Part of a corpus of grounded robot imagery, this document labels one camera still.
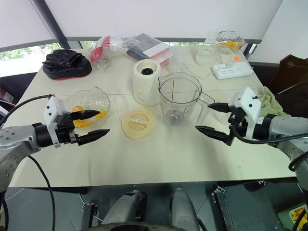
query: green cloth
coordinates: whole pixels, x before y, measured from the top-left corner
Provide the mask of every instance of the green cloth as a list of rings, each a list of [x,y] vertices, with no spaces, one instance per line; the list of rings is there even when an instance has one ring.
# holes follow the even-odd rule
[[[261,101],[260,116],[266,116],[267,114],[273,114],[281,117],[291,117],[289,114],[283,112],[283,108],[275,99],[275,96],[267,87],[263,87],[264,94],[259,97]]]

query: power strip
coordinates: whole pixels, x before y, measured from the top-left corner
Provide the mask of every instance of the power strip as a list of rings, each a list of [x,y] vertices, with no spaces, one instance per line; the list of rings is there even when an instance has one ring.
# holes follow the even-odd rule
[[[229,67],[225,64],[214,65],[212,69],[216,79],[249,76],[254,72],[246,62],[234,62]]]

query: beige blender lid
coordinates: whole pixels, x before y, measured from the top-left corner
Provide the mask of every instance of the beige blender lid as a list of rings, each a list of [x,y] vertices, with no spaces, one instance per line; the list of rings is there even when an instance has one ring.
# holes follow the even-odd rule
[[[155,117],[146,108],[138,108],[120,117],[124,133],[131,139],[149,135],[155,128]]]

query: clear glass bowl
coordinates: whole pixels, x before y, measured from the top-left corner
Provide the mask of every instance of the clear glass bowl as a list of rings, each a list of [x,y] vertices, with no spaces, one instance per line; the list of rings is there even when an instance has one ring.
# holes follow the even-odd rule
[[[74,125],[76,128],[98,128],[107,120],[110,101],[107,94],[98,87],[77,91],[74,95],[67,98],[67,103],[71,112],[80,110],[96,110],[101,112],[89,119],[75,120]]]
[[[227,47],[233,52],[238,51],[245,44],[243,37],[238,36],[235,31],[230,30],[219,32],[216,41],[221,48]]]

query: white tent wall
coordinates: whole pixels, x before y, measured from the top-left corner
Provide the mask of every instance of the white tent wall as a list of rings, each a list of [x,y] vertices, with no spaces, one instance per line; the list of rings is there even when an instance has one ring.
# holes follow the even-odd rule
[[[54,39],[29,0],[0,1],[0,48]]]
[[[279,63],[289,54],[308,57],[307,0],[283,0],[261,44],[248,61]]]
[[[66,37],[145,32],[161,38],[205,38],[210,29],[263,39],[282,0],[46,0]],[[0,1],[0,49],[55,39],[31,0]]]
[[[210,29],[262,39],[282,0],[46,0],[66,37],[121,32],[205,38]]]

